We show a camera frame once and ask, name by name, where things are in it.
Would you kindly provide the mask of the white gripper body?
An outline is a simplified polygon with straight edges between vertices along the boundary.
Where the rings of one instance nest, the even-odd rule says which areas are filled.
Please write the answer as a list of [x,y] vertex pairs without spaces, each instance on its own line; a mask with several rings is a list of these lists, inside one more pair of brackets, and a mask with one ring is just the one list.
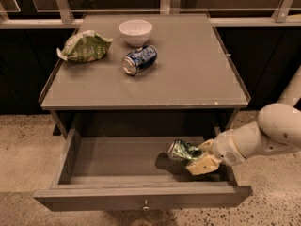
[[225,165],[234,166],[242,164],[246,159],[240,154],[233,137],[233,129],[220,133],[213,143],[214,155]]

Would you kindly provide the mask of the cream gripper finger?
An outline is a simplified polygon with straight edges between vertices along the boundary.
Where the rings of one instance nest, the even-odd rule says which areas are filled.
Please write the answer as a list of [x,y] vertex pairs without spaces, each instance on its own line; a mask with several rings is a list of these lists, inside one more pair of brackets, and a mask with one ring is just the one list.
[[204,141],[203,143],[199,144],[198,147],[203,151],[203,152],[210,152],[213,147],[214,140],[208,139]]
[[222,160],[214,154],[205,152],[196,161],[188,164],[186,168],[192,175],[207,174],[216,171],[221,162]]

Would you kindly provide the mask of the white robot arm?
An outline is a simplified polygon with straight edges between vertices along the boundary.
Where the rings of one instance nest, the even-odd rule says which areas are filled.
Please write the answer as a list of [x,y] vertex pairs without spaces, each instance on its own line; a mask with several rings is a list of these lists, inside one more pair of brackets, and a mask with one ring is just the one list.
[[221,164],[234,166],[258,155],[295,153],[301,150],[300,69],[294,73],[276,103],[259,111],[257,120],[229,129],[199,145],[203,154],[186,168],[193,175],[210,173]]

